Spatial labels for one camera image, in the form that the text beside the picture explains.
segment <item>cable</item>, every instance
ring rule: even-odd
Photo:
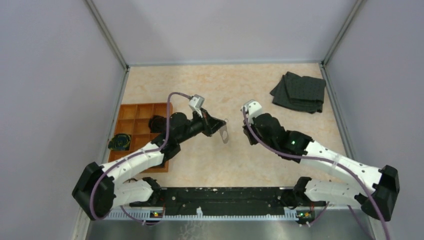
[[[365,226],[362,225],[361,221],[359,220],[359,217],[356,215],[356,213],[354,212],[352,207],[349,206],[349,205],[347,205],[347,207],[349,208],[349,210],[352,213],[353,217],[355,218],[356,222],[359,224],[360,229],[362,229],[362,231],[369,237],[369,239],[374,240],[374,237],[371,236],[370,232],[368,232],[367,229],[365,228]]]
[[[330,202],[327,202],[327,204],[322,209],[322,211],[318,214],[318,216],[316,216],[315,219],[309,223],[309,227],[311,227],[312,225],[314,225],[317,222],[317,220],[320,219],[323,216],[323,213],[327,210],[327,208],[329,207],[329,205],[330,205]]]
[[[296,204],[296,206],[292,206],[292,207],[290,207],[284,200],[283,200],[283,198],[281,198],[280,200],[279,200],[283,205],[284,205],[284,207],[286,207],[286,208],[288,208],[288,209],[290,209],[290,210],[294,210],[295,208],[297,208],[298,207],[298,205]]]
[[[135,177],[131,177],[130,179],[124,181],[124,183],[127,183],[127,182],[131,183],[131,181],[138,182],[138,180]]]
[[[165,145],[167,144],[167,142],[168,142],[168,139],[169,139],[169,136],[170,136],[170,109],[171,109],[171,107],[170,107],[170,103],[171,103],[171,97],[173,96],[173,95],[180,95],[180,96],[183,96],[183,97],[185,97],[185,98],[187,98],[187,99],[191,99],[192,97],[191,96],[189,96],[189,95],[187,95],[187,94],[184,94],[184,93],[181,93],[181,92],[171,92],[169,95],[168,95],[168,99],[167,99],[167,102],[166,102],[166,134],[165,134],[165,141],[163,141],[163,144],[160,146],[160,147],[158,147],[158,148],[156,148],[156,149],[150,149],[150,150],[146,150],[146,151],[140,151],[140,152],[136,152],[136,153],[134,153],[134,154],[130,154],[130,155],[128,155],[126,158],[124,158],[123,160],[121,160],[121,161],[119,161],[119,162],[117,162],[117,163],[115,163],[114,165],[112,165],[109,169],[107,169],[99,178],[98,178],[98,180],[95,182],[95,184],[94,184],[94,187],[93,187],[93,189],[92,189],[92,191],[91,191],[91,195],[90,195],[90,203],[89,203],[89,206],[90,206],[90,213],[91,213],[91,215],[92,215],[92,217],[95,219],[95,220],[102,220],[102,219],[104,219],[104,218],[106,218],[107,216],[108,216],[108,214],[109,213],[107,213],[107,214],[105,214],[103,217],[99,217],[99,216],[97,216],[96,215],[96,213],[95,213],[95,211],[94,211],[94,196],[95,196],[95,194],[96,194],[96,191],[97,191],[97,188],[99,187],[99,184],[100,184],[100,182],[102,181],[102,179],[103,178],[105,178],[106,177],[106,175],[108,174],[108,173],[110,173],[113,169],[115,169],[116,167],[118,167],[119,165],[121,165],[123,162],[125,162],[125,161],[127,161],[127,160],[130,160],[130,159],[132,159],[132,158],[134,158],[134,157],[137,157],[137,156],[139,156],[139,155],[142,155],[142,154],[147,154],[147,153],[152,153],[152,152],[156,152],[156,151],[160,151],[160,150],[162,150],[164,147],[165,147]],[[132,216],[130,216],[125,210],[123,211],[128,217],[130,217],[131,219],[133,218]]]
[[[136,221],[136,222],[138,222],[138,223],[141,223],[141,224],[143,224],[143,225],[147,225],[147,226],[154,226],[154,225],[156,225],[156,224],[158,224],[164,217],[165,217],[165,206],[163,206],[163,209],[162,209],[162,217],[157,221],[157,222],[147,222],[146,220],[140,220],[140,219],[137,219],[137,218],[135,218],[135,217],[133,217],[133,216],[131,216],[126,210],[125,210],[125,208],[123,207],[123,206],[120,206],[120,209],[122,210],[122,212],[127,216],[127,217],[129,217],[130,219],[132,219],[132,220],[134,220],[134,221]]]
[[[319,157],[319,156],[298,156],[298,155],[292,155],[292,154],[287,154],[287,153],[283,153],[280,151],[277,151],[275,149],[273,149],[272,147],[266,145],[261,139],[259,139],[259,137],[254,133],[252,127],[249,124],[248,118],[246,116],[246,109],[245,107],[243,107],[241,109],[242,113],[243,113],[243,118],[244,118],[244,123],[246,124],[247,128],[249,129],[250,133],[252,134],[252,136],[254,137],[254,139],[256,139],[256,141],[258,143],[260,143],[262,146],[264,146],[266,149],[270,150],[271,152],[285,157],[285,158],[294,158],[294,159],[302,159],[302,160],[318,160],[318,161],[322,161],[322,162],[326,162],[326,163],[330,163],[330,164],[334,164],[335,162],[333,160],[324,158],[324,157]],[[387,227],[387,224],[384,220],[383,214],[380,211],[379,207],[377,206],[376,201],[374,200],[373,196],[371,195],[370,191],[368,190],[368,188],[365,186],[365,184],[361,181],[361,179],[359,179],[359,177],[349,168],[347,168],[346,166],[338,163],[337,166],[343,170],[345,170],[347,173],[349,173],[357,182],[358,184],[361,186],[361,188],[365,191],[366,195],[368,196],[369,201],[371,202],[372,206],[374,207],[375,212],[377,213],[378,218],[381,221],[381,225],[383,227],[384,230],[384,234],[387,240],[390,240],[390,234],[389,234],[389,229]]]

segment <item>white bracket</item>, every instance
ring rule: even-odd
[[[248,122],[249,124],[253,124],[253,118],[256,118],[257,116],[262,114],[262,106],[259,104],[259,102],[255,101],[254,99],[246,102],[242,107],[241,111],[243,111],[243,108],[245,109],[246,113],[248,114]]]
[[[199,116],[201,118],[203,118],[201,108],[202,108],[202,105],[203,105],[203,102],[204,101],[205,101],[205,98],[204,97],[195,94],[190,99],[190,101],[188,102],[188,105],[190,106],[191,110],[193,110],[193,112],[196,112],[197,114],[199,114]]]

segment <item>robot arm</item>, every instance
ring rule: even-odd
[[[325,182],[310,177],[301,177],[293,188],[297,204],[317,201],[332,202],[341,205],[361,207],[369,216],[378,219],[364,189],[347,171],[338,167],[343,165],[351,170],[371,192],[384,220],[390,221],[399,194],[398,171],[386,165],[382,169],[368,166],[348,157],[342,156],[322,146],[312,137],[298,131],[285,130],[279,121],[269,113],[262,113],[261,105],[251,100],[243,105],[247,114],[244,123],[244,134],[251,145],[258,141],[254,138],[247,125],[266,145],[279,152],[294,157],[281,156],[283,159],[308,165],[339,178],[345,183]],[[296,156],[312,156],[329,159],[334,163],[319,160],[302,159]]]
[[[157,149],[166,139],[165,132],[158,135],[143,148],[118,160],[102,165],[92,162],[85,167],[72,191],[72,196],[90,219],[95,219],[90,211],[90,197],[94,185],[100,176],[109,169],[110,171],[100,181],[93,200],[94,212],[100,218],[117,206],[148,201],[153,197],[154,191],[159,188],[154,180],[147,178],[131,183],[124,184],[124,182],[148,168],[172,159],[180,152],[180,143],[200,133],[211,137],[227,124],[224,120],[210,116],[202,108],[204,100],[199,95],[194,95],[190,99],[189,106],[193,110],[191,120],[188,120],[182,112],[176,112],[170,116],[168,141],[161,150]]]

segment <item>metal frame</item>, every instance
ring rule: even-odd
[[[124,207],[129,215],[134,218],[145,221],[157,221],[156,217],[150,217],[150,210],[147,209],[134,209],[131,207]],[[298,210],[285,209],[284,215],[265,215],[265,216],[255,216],[255,215],[239,215],[239,216],[210,216],[203,215],[202,209],[199,208],[196,210],[196,215],[165,215],[161,219],[167,221],[298,221],[299,218],[296,216]],[[119,221],[128,221],[131,220],[121,208],[114,208],[110,211],[109,215],[104,220],[119,220]]]
[[[99,13],[96,5],[93,3],[92,0],[83,0],[83,1],[86,3],[87,8],[90,10],[90,12],[91,12],[91,14],[94,18],[94,21],[97,23],[101,33],[103,34],[105,40],[107,41],[108,45],[110,46],[113,54],[116,56],[117,60],[119,61],[119,63],[124,68],[124,75],[121,79],[122,85],[120,86],[119,95],[117,96],[117,99],[116,99],[116,105],[114,107],[113,119],[111,120],[110,128],[109,128],[109,131],[108,131],[108,134],[107,134],[107,139],[110,139],[113,136],[113,132],[114,132],[114,128],[115,128],[115,122],[118,118],[119,107],[120,107],[122,98],[124,96],[124,91],[125,91],[125,87],[126,87],[129,72],[130,72],[130,66],[125,61],[121,51],[119,50],[119,47],[117,46],[117,44],[116,44],[115,40],[113,39],[109,29],[107,28],[105,22],[103,21],[103,18],[101,16],[101,14]],[[341,139],[342,139],[345,151],[346,151],[346,155],[349,158],[352,158],[352,159],[356,159],[355,150],[354,150],[354,147],[353,147],[353,144],[352,144],[352,140],[350,138],[348,128],[346,127],[346,121],[343,118],[343,113],[342,113],[342,110],[339,106],[339,103],[338,103],[338,100],[337,100],[337,95],[335,93],[331,78],[330,78],[329,74],[327,73],[327,65],[331,61],[331,59],[332,59],[335,51],[337,50],[339,44],[343,40],[344,36],[346,35],[346,32],[348,31],[349,27],[351,26],[351,24],[353,22],[353,20],[357,16],[358,12],[362,9],[362,7],[363,7],[363,5],[366,1],[367,0],[357,0],[356,1],[351,12],[347,16],[342,28],[340,29],[337,37],[334,39],[334,42],[332,43],[330,49],[328,50],[327,54],[325,55],[325,58],[319,64],[319,68],[321,70],[322,77],[325,79],[326,84],[327,84],[327,92],[328,92],[329,100],[330,100],[330,103],[331,103],[331,106],[332,106],[332,109],[333,109],[333,112],[334,112],[335,120],[336,120],[337,127],[338,127],[338,130],[339,130],[340,135],[341,135]],[[211,62],[210,64],[225,64],[225,63],[230,64],[230,62]],[[107,147],[105,147],[104,151],[102,151],[99,154],[98,162],[99,163],[105,163],[107,161],[108,154],[109,154],[109,149]],[[369,219],[370,219],[370,225],[371,225],[372,231],[375,235],[375,239],[377,239],[377,240],[378,239],[384,239],[384,233],[381,229],[380,223],[373,218],[369,218]],[[72,240],[84,240],[84,239],[86,239],[89,223],[90,223],[90,219],[84,213],[84,211],[80,208],[78,215],[77,215],[77,219],[76,219],[76,223],[75,223],[75,227],[74,227],[74,231],[73,231],[73,235],[72,235],[71,239]]]
[[[109,45],[109,47],[111,48],[113,54],[116,56],[116,58],[118,59],[119,63],[122,65],[122,67],[125,70],[128,70],[129,66],[127,64],[127,62],[125,61],[124,57],[122,56],[121,51],[119,50],[118,45],[116,44],[114,38],[111,35],[111,32],[109,31],[108,27],[105,24],[105,21],[103,21],[102,16],[100,15],[99,11],[97,10],[96,5],[94,4],[94,2],[92,0],[83,0],[88,8],[88,10],[90,11],[90,13],[92,14],[94,21],[97,23],[100,32],[103,34],[107,44]]]
[[[334,42],[332,43],[330,49],[325,55],[324,60],[322,60],[321,64],[323,68],[325,68],[327,64],[330,62],[334,52],[336,51],[337,47],[339,46],[340,42],[345,36],[345,33],[348,31],[351,23],[354,21],[355,17],[357,16],[357,14],[359,13],[359,11],[361,10],[362,6],[364,5],[366,1],[367,0],[356,0],[355,5],[353,6],[352,10],[347,16],[346,21],[344,21],[343,26],[341,27],[340,31],[337,34],[337,37],[334,39]]]
[[[217,61],[178,61],[160,63],[135,63],[130,67],[157,67],[157,66],[196,66],[196,65],[236,65],[236,64],[316,64],[319,60],[217,60]]]

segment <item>folded dark cloth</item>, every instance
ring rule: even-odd
[[[283,75],[279,84],[270,92],[270,94],[273,94],[274,96],[272,103],[299,112],[307,112],[311,114],[315,112],[321,113],[323,111],[322,104],[294,104],[290,101],[285,82],[289,82],[297,78],[300,78],[300,76],[292,72],[287,72]]]
[[[307,106],[323,104],[325,80],[302,76],[286,80],[284,83],[290,102]]]
[[[283,75],[282,76],[282,78],[281,78],[281,80],[278,82],[278,84],[277,84],[277,86],[275,86],[272,90],[271,90],[271,92],[269,92],[269,94],[271,94],[271,96],[275,96],[276,95],[276,92],[277,92],[277,88],[278,88],[278,86],[281,84],[281,83],[284,83],[284,81],[283,81],[283,79],[284,79],[284,77],[285,76],[287,76],[288,78],[300,78],[301,76],[299,76],[299,75],[297,75],[297,74],[294,74],[294,73],[292,73],[292,72],[287,72],[285,75]]]

